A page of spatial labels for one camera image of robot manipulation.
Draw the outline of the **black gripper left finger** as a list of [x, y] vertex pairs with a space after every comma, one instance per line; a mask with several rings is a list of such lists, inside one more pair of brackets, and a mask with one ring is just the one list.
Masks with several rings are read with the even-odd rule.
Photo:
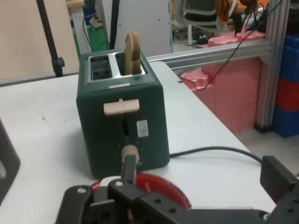
[[97, 191], [92, 186], [68, 188], [58, 224], [192, 224], [190, 203], [171, 182], [135, 173], [135, 155], [126, 155], [119, 179]]

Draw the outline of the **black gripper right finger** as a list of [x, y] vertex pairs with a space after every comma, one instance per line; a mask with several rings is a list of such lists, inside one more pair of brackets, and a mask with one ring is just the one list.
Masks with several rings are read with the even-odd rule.
[[299, 222], [299, 180], [276, 157], [263, 156], [260, 183], [276, 207], [264, 217], [267, 224]]

